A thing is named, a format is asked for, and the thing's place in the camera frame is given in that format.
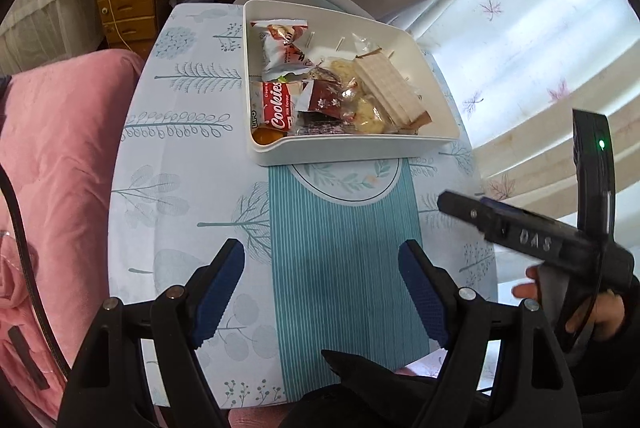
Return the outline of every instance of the tablecloth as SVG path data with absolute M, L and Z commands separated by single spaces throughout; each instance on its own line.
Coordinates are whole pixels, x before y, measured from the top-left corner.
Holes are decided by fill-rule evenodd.
M 122 132 L 109 219 L 110 293 L 125 303 L 184 284 L 238 238 L 242 278 L 197 351 L 222 408 L 299 399 L 335 382 L 320 349 L 399 368 L 430 351 L 398 273 L 418 240 L 460 285 L 497 298 L 492 246 L 442 215 L 447 188 L 482 193 L 461 128 L 419 158 L 265 168 L 245 141 L 242 7 L 181 4 L 152 50 Z M 152 342 L 156 404 L 167 405 Z

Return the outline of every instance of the pink cushion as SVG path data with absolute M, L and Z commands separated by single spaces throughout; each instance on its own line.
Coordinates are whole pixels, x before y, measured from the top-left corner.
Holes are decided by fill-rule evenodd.
M 38 289 L 69 364 L 100 303 L 108 296 L 111 179 L 143 64 L 131 52 L 100 51 L 18 74 L 4 98 L 0 163 L 16 191 L 37 266 Z M 10 224 L 2 205 L 0 230 L 12 230 Z M 14 267 L 15 257 L 11 259 L 12 248 L 4 242 L 1 248 L 2 369 L 27 399 L 56 416 L 62 398 L 62 387 L 56 382 L 62 379 L 50 361 L 30 302 L 24 299 L 22 276 Z M 34 360 L 49 358 L 53 368 L 41 370 L 49 372 L 45 376 L 55 391 L 35 389 L 16 360 L 6 331 L 18 321 L 17 315 L 27 331 L 23 334 Z

